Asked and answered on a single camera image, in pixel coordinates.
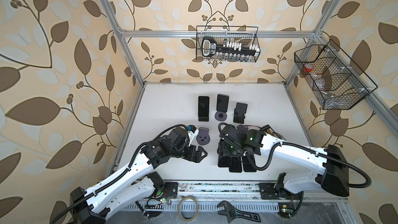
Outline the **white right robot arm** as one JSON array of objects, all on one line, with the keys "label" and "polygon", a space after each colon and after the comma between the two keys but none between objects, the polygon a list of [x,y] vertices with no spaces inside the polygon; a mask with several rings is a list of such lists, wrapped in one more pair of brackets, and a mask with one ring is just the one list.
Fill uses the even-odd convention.
[{"label": "white right robot arm", "polygon": [[254,171],[267,170],[273,158],[298,164],[307,170],[281,173],[276,191],[299,194],[303,191],[323,190],[338,197],[348,197],[351,188],[368,188],[371,178],[345,159],[333,145],[326,149],[308,147],[278,139],[262,130],[237,128],[222,122],[218,125],[219,157],[237,159]]}]

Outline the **purple phone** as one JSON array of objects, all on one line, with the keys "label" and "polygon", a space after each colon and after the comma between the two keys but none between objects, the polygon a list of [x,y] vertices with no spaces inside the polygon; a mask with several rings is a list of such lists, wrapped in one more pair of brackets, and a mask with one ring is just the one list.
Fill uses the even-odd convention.
[{"label": "purple phone", "polygon": [[232,165],[231,157],[218,157],[218,167],[219,168],[229,168]]}]

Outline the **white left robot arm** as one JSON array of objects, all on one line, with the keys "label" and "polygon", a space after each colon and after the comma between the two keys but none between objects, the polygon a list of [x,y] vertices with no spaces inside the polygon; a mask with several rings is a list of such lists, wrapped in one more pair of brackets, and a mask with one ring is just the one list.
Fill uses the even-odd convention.
[{"label": "white left robot arm", "polygon": [[193,125],[177,124],[144,142],[134,151],[130,161],[96,185],[76,188],[70,194],[70,206],[53,217],[57,223],[71,213],[75,224],[104,224],[126,205],[153,197],[164,187],[155,169],[171,158],[200,163],[207,152],[192,142],[199,134]]}]

